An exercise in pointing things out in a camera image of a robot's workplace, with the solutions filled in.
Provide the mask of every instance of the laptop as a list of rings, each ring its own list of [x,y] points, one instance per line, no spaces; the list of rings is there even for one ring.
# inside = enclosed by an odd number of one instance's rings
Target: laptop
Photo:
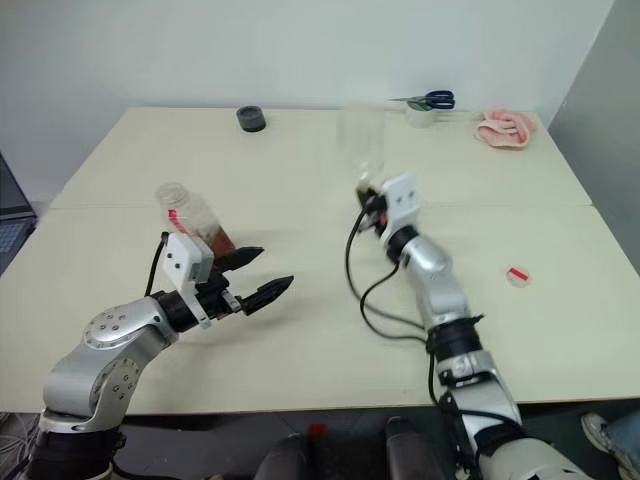
[[[37,216],[0,153],[0,275],[16,256]]]

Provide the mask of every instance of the gray floor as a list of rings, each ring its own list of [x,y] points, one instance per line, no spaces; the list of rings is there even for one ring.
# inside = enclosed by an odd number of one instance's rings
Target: gray floor
[[[640,400],[522,406],[525,426],[551,441],[594,479],[619,480],[615,462],[593,448],[582,434],[580,415],[595,410],[610,420],[640,408]],[[200,480],[216,473],[251,477],[269,448],[310,424],[327,428],[323,441],[323,479],[386,479],[382,428],[402,415],[425,433],[453,472],[439,413],[433,408],[287,412],[255,415],[130,417],[128,440],[116,459],[135,473]]]

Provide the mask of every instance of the roll of tape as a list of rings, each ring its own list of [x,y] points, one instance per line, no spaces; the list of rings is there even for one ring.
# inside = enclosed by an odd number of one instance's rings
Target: roll of tape
[[[425,110],[420,105],[409,102],[404,112],[404,119],[413,128],[427,128],[435,123],[436,110],[434,108]]]

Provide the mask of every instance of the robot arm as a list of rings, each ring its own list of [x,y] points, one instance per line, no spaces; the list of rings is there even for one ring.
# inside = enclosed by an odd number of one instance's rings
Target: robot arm
[[[522,428],[518,407],[491,354],[483,350],[452,262],[438,245],[417,231],[417,185],[401,175],[358,192],[389,259],[404,267],[416,300],[431,357],[430,381],[437,375],[444,394],[434,404],[446,415],[462,466],[486,480],[563,479],[586,475],[545,442]]]
[[[239,311],[250,315],[289,287],[293,277],[273,280],[247,298],[227,290],[223,273],[262,251],[241,248],[214,260],[200,239],[170,234],[163,269],[176,290],[109,308],[89,322],[80,344],[46,380],[40,433],[25,478],[109,478],[111,458],[122,444],[118,428],[147,364],[180,333]]]

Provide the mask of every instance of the shoe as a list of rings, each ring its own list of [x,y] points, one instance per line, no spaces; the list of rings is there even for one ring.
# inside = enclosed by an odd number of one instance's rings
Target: shoe
[[[585,413],[580,418],[582,430],[591,445],[604,453],[613,453],[613,442],[607,432],[607,421],[596,413]]]
[[[612,455],[618,462],[618,475],[622,480],[640,480],[640,472],[629,456],[611,441],[607,431],[607,421],[596,413],[586,413],[580,419],[587,440],[604,453]]]

